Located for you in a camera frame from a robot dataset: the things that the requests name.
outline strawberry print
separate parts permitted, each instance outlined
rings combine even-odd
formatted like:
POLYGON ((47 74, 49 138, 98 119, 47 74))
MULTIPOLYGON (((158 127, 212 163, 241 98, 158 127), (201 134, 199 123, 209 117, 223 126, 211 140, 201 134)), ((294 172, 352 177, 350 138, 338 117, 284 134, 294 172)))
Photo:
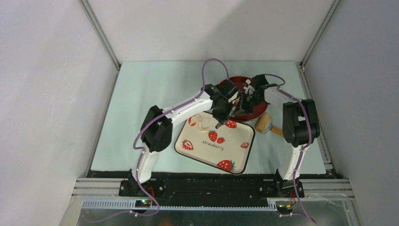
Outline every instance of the strawberry print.
POLYGON ((231 160, 223 160, 220 161, 217 165, 218 168, 221 168, 222 170, 231 172, 234 171, 234 162, 231 160))
POLYGON ((227 120, 226 126, 229 128, 236 128, 237 123, 235 121, 227 120))
POLYGON ((224 137, 219 137, 219 138, 217 139, 217 143, 218 143, 218 144, 222 144, 224 141, 226 141, 226 139, 224 139, 224 137))
POLYGON ((195 126, 195 125, 197 124, 197 122, 191 123, 191 117, 190 117, 190 118, 188 118, 188 124, 189 124, 190 126, 195 126))
POLYGON ((217 140, 217 133, 214 130, 208 132, 208 137, 211 141, 215 142, 217 140))
POLYGON ((241 147, 242 147, 242 148, 248 148, 248 147, 249 147, 249 144, 248 144, 247 142, 245 142, 245 143, 241 144, 241 147))
POLYGON ((191 150, 194 149, 194 146, 192 145, 191 141, 184 140, 183 141, 183 148, 186 149, 186 150, 190 150, 191 151, 191 150))

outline red wire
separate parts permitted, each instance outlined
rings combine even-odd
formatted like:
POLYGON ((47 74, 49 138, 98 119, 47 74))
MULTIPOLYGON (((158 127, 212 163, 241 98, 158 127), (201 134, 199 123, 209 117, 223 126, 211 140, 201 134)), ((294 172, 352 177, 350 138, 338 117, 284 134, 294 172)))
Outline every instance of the red wire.
POLYGON ((294 204, 293 205, 295 205, 296 204, 296 199, 295 199, 295 195, 294 195, 294 193, 293 192, 291 192, 291 197, 294 199, 294 204))
POLYGON ((152 195, 152 197, 154 197, 154 189, 152 187, 149 187, 148 189, 151 190, 151 195, 152 195))

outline strawberry text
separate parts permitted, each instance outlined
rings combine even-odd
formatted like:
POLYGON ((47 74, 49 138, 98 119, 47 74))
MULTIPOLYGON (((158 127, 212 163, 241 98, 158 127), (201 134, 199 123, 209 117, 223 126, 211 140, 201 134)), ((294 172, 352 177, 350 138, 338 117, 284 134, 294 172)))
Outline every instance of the strawberry text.
POLYGON ((223 147, 221 147, 221 146, 217 146, 217 145, 215 145, 215 144, 212 144, 212 143, 210 143, 210 142, 207 142, 207 141, 202 141, 202 143, 203 144, 205 144, 205 145, 209 145, 209 146, 211 146, 211 147, 215 147, 215 148, 219 148, 219 149, 221 149, 222 151, 223 151, 223 147))

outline red plate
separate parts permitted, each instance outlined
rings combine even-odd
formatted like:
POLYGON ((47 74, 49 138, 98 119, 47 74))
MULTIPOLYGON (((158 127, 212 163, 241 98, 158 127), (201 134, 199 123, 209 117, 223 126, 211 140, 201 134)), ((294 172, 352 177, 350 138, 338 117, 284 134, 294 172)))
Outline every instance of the red plate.
MULTIPOLYGON (((230 80, 232 82, 234 82, 234 84, 236 84, 236 86, 238 87, 238 89, 242 92, 244 92, 244 83, 247 79, 250 79, 248 77, 244 77, 244 76, 235 76, 235 77, 231 77, 230 80)), ((236 116, 236 117, 231 117, 230 119, 233 121, 240 121, 240 122, 244 122, 244 121, 251 121, 254 120, 256 118, 258 118, 259 116, 261 116, 267 108, 267 103, 261 103, 257 106, 255 106, 253 108, 253 112, 252 114, 247 114, 247 115, 242 115, 242 116, 236 116)))

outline strawberry tray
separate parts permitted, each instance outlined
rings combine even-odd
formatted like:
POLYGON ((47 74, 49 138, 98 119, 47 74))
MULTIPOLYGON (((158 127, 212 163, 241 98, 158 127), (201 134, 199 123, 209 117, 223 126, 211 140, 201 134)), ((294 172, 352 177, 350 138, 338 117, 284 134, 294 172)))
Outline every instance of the strawberry tray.
POLYGON ((247 165, 255 138, 252 127, 235 121, 215 129, 211 114, 189 118, 175 143, 177 153, 231 174, 241 174, 247 165))

